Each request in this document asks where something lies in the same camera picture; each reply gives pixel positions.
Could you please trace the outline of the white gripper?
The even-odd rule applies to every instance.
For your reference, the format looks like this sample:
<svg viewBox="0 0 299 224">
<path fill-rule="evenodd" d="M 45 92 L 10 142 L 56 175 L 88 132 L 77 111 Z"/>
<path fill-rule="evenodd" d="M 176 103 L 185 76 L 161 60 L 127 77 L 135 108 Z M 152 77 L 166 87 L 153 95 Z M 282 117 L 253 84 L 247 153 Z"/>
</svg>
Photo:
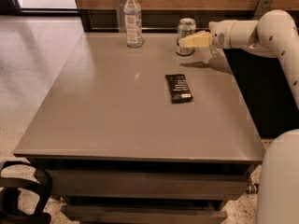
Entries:
<svg viewBox="0 0 299 224">
<path fill-rule="evenodd" d="M 201 31 L 179 40 L 182 48 L 205 48 L 212 44 L 219 49 L 230 49 L 231 33 L 236 20 L 211 21 L 208 24 L 210 32 Z"/>
</svg>

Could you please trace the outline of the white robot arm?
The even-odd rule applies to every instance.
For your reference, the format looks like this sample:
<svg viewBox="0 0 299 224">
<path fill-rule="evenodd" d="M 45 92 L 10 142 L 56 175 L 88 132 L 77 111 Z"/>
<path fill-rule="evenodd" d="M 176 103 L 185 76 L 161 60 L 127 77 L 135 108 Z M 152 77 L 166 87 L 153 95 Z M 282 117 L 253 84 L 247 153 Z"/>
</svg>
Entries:
<svg viewBox="0 0 299 224">
<path fill-rule="evenodd" d="M 188 35 L 178 43 L 182 48 L 213 45 L 277 58 L 299 107 L 299 35 L 288 12 L 271 10 L 251 21 L 212 21 L 207 32 Z M 299 224 L 299 129 L 275 138 L 264 154 L 256 224 Z"/>
</svg>

